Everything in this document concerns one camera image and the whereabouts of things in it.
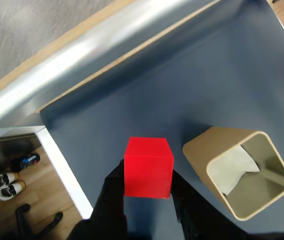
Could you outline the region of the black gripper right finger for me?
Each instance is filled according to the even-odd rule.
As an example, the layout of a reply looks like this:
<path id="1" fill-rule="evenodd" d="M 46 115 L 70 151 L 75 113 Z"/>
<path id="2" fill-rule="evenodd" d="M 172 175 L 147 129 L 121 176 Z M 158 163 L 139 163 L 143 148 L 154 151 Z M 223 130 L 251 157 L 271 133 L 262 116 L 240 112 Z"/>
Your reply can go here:
<path id="1" fill-rule="evenodd" d="M 219 212 L 176 171 L 172 175 L 171 194 L 186 240 L 247 239 L 244 230 Z"/>

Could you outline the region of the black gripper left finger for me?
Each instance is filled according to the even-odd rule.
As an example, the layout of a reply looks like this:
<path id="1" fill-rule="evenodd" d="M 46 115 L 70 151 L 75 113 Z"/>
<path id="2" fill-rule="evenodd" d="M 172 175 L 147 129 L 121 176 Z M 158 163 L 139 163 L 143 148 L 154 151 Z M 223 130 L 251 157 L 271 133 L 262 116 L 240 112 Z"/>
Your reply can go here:
<path id="1" fill-rule="evenodd" d="M 70 240 L 126 240 L 124 214 L 124 160 L 105 178 L 89 219 L 79 221 Z"/>

